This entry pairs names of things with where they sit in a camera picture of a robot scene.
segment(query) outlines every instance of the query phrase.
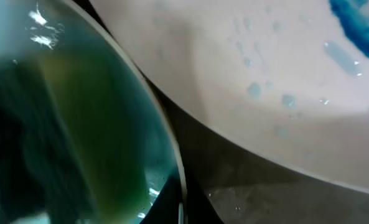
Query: bowl of teal liquid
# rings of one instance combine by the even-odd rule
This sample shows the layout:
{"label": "bowl of teal liquid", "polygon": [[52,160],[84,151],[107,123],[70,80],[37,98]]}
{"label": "bowl of teal liquid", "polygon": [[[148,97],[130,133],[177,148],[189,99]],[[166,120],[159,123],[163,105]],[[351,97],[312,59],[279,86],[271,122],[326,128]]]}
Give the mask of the bowl of teal liquid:
{"label": "bowl of teal liquid", "polygon": [[71,1],[0,0],[0,223],[139,223],[184,172],[135,65]]}

